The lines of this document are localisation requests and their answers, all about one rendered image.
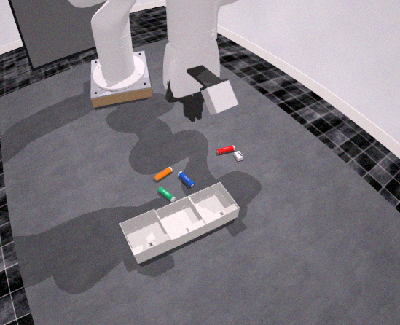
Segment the white three-compartment bin rack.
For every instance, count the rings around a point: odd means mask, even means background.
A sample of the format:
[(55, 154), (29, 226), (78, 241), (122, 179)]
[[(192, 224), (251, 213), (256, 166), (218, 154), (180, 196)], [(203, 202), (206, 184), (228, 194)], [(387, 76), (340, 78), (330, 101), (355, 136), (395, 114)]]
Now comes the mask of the white three-compartment bin rack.
[(139, 264), (237, 218), (239, 209), (219, 182), (122, 222), (122, 231)]

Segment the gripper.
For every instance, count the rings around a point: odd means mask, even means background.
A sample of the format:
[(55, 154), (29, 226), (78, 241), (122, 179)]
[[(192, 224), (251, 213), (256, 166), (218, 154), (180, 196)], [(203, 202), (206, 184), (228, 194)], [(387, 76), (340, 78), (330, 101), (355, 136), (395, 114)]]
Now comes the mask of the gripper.
[(203, 86), (187, 73), (187, 69), (201, 65), (219, 78), (217, 41), (200, 47), (182, 47), (170, 42), (166, 44), (163, 61), (163, 84), (167, 89), (165, 99), (169, 103), (179, 101), (184, 104), (184, 116), (191, 122), (194, 122), (195, 118), (202, 119), (205, 100), (200, 91)]

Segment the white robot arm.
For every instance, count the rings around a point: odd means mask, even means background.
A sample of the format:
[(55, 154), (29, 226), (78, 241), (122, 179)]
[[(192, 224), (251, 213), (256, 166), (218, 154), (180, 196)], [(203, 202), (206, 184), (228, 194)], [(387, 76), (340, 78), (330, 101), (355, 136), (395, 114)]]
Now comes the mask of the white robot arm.
[[(133, 55), (130, 34), (129, 14), (137, 0), (68, 1), (81, 8), (106, 1), (91, 20), (100, 62), (93, 72), (97, 86), (115, 91), (136, 84), (145, 71), (143, 61)], [(220, 7), (236, 1), (166, 0), (168, 41), (182, 47), (215, 42)], [(203, 86), (200, 91), (210, 115), (238, 105), (228, 78), (221, 80), (203, 65), (188, 68), (187, 73)]]

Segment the orange battery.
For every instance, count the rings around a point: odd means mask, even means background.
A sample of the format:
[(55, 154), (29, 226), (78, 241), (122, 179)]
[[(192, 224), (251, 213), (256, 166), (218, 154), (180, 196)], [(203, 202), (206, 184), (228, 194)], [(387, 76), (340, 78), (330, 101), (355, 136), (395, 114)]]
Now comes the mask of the orange battery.
[(158, 173), (154, 178), (156, 181), (159, 181), (160, 179), (162, 179), (163, 177), (167, 176), (169, 173), (171, 173), (173, 170), (171, 167), (166, 168), (164, 171), (162, 171), (161, 173)]

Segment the red aa battery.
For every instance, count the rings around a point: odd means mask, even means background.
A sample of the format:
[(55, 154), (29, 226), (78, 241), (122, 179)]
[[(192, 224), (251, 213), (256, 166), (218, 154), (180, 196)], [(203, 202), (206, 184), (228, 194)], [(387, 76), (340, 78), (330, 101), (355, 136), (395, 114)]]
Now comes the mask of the red aa battery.
[(228, 147), (224, 147), (224, 148), (221, 148), (221, 149), (217, 149), (217, 153), (218, 154), (222, 154), (222, 153), (231, 152), (231, 151), (234, 151), (234, 150), (235, 150), (234, 146), (228, 146)]

